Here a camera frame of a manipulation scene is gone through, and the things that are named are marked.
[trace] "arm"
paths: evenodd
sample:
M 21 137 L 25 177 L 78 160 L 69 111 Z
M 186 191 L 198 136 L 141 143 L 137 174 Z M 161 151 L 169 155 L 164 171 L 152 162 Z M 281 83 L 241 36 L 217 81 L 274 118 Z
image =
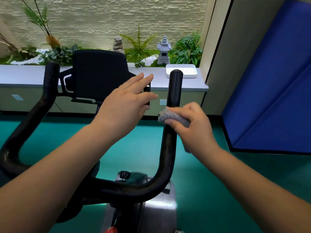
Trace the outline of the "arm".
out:
M 200 106 L 190 103 L 170 108 L 191 121 L 185 128 L 166 120 L 196 158 L 222 181 L 244 210 L 264 232 L 311 232 L 311 205 L 222 150 L 213 136 L 208 117 Z
M 48 232 L 86 174 L 139 122 L 154 93 L 139 74 L 114 90 L 91 124 L 0 188 L 0 232 Z

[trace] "blue padded panel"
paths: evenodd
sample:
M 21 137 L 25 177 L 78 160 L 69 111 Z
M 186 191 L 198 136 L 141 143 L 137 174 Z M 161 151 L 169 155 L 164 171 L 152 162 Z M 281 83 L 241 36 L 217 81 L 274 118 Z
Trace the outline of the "blue padded panel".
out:
M 311 152 L 311 62 L 235 147 Z
M 278 11 L 222 113 L 233 147 L 309 64 L 310 23 L 310 3 L 286 0 Z

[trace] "person's left hand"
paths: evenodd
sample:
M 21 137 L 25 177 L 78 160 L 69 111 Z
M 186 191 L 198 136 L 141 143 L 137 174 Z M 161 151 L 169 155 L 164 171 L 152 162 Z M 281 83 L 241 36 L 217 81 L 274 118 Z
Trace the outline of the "person's left hand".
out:
M 145 111 L 150 109 L 145 104 L 158 97 L 152 92 L 141 93 L 152 80 L 153 74 L 144 78 L 144 74 L 140 73 L 113 90 L 91 125 L 109 132 L 114 142 L 125 137 L 135 128 Z

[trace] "stationary bike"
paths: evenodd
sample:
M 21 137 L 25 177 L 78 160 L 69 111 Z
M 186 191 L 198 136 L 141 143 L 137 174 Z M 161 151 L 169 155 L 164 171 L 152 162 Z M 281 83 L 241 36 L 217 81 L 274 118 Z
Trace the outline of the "stationary bike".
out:
M 30 167 L 19 160 L 19 150 L 48 113 L 56 97 L 67 96 L 72 98 L 72 102 L 96 104 L 96 116 L 104 99 L 133 76 L 123 54 L 106 50 L 77 50 L 73 54 L 73 67 L 62 72 L 60 65 L 48 62 L 41 99 L 0 150 L 2 173 L 11 180 Z M 182 79 L 180 70 L 171 72 L 168 106 L 179 106 Z M 144 91 L 150 91 L 150 85 Z M 102 233 L 110 227 L 118 233 L 174 233 L 177 228 L 176 194 L 170 178 L 175 162 L 176 139 L 174 130 L 165 125 L 159 167 L 153 177 L 140 172 L 120 171 L 114 181 L 99 179 L 96 178 L 98 162 L 80 183 L 56 222 L 74 218 L 83 205 L 106 203 Z

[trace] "cleaning cloth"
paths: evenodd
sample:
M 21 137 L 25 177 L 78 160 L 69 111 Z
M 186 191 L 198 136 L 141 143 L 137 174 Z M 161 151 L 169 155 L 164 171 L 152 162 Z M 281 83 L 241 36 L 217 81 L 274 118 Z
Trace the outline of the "cleaning cloth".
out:
M 190 125 L 190 121 L 188 119 L 185 119 L 184 117 L 178 115 L 177 113 L 170 111 L 169 109 L 165 109 L 158 114 L 159 123 L 164 124 L 164 121 L 166 119 L 174 119 L 176 121 L 179 121 L 186 128 L 188 128 Z M 185 145 L 184 145 L 184 149 L 187 153 L 190 153 L 189 150 L 185 147 Z

